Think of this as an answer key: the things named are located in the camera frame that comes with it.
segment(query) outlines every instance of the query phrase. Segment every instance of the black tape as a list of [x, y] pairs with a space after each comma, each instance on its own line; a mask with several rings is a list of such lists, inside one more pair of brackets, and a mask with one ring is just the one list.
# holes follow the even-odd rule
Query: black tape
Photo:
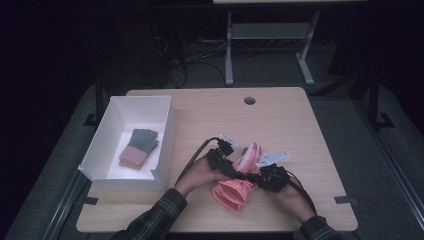
[[336, 200], [337, 204], [350, 203], [352, 206], [358, 205], [356, 198], [349, 198], [348, 196], [334, 197], [334, 200]]
[[96, 205], [97, 201], [99, 201], [98, 198], [86, 197], [84, 203], [90, 204], [90, 205]]

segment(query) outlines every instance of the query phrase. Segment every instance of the person's left hand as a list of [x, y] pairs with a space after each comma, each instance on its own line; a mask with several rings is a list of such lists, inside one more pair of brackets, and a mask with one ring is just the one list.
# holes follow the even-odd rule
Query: person's left hand
[[225, 181], [230, 178], [218, 171], [212, 171], [206, 157], [197, 160], [187, 171], [187, 173], [178, 181], [174, 189], [187, 197], [194, 189], [210, 182]]

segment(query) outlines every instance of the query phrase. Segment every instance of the table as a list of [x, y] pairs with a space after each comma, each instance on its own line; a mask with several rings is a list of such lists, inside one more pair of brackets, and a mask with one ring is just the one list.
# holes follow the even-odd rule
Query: table
[[[325, 3], [325, 2], [357, 2], [367, 0], [214, 0], [214, 4], [249, 4], [249, 3]], [[227, 51], [225, 56], [225, 84], [234, 84], [231, 60], [232, 39], [303, 39], [302, 49], [296, 53], [303, 78], [307, 85], [314, 85], [314, 79], [306, 63], [306, 55], [314, 36], [320, 11], [316, 10], [310, 22], [296, 23], [233, 23], [231, 12], [227, 22]]]
[[[170, 95], [177, 117], [177, 136], [169, 186], [200, 145], [224, 133], [239, 144], [230, 159], [256, 141], [264, 152], [291, 156], [279, 164], [293, 172], [313, 199], [317, 211], [339, 231], [353, 231], [357, 220], [349, 203], [337, 204], [346, 196], [308, 98], [302, 88], [222, 88], [133, 90], [129, 96]], [[253, 105], [245, 98], [255, 99]], [[214, 144], [205, 148], [204, 153]], [[192, 192], [188, 207], [171, 232], [292, 232], [299, 223], [280, 210], [261, 189], [254, 190], [240, 212], [230, 212], [211, 195], [214, 184]], [[102, 192], [91, 187], [77, 222], [82, 232], [111, 232], [125, 229], [151, 208], [162, 192]]]

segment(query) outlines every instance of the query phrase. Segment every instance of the shirt sleeve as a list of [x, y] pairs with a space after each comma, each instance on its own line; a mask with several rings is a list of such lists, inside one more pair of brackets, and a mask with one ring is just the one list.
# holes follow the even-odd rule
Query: shirt sleeve
[[186, 206], [184, 196], [170, 188], [150, 210], [134, 219], [126, 230], [113, 235], [111, 240], [165, 239]]
[[300, 232], [308, 240], [339, 240], [343, 239], [338, 232], [328, 226], [325, 218], [315, 216], [308, 219], [300, 227]]

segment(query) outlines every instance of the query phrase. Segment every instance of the hand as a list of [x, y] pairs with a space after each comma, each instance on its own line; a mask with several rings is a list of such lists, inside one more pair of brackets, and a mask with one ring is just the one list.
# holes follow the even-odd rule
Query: hand
[[[300, 186], [300, 183], [296, 178], [291, 177], [290, 180]], [[275, 198], [281, 204], [283, 209], [295, 216], [302, 224], [309, 218], [316, 216], [308, 202], [290, 185], [285, 186], [277, 193], [267, 190], [265, 190], [265, 193]]]
[[229, 179], [218, 171], [210, 170], [208, 160], [203, 157], [194, 162], [187, 173], [175, 184], [174, 189], [187, 197], [194, 189], [207, 183]]

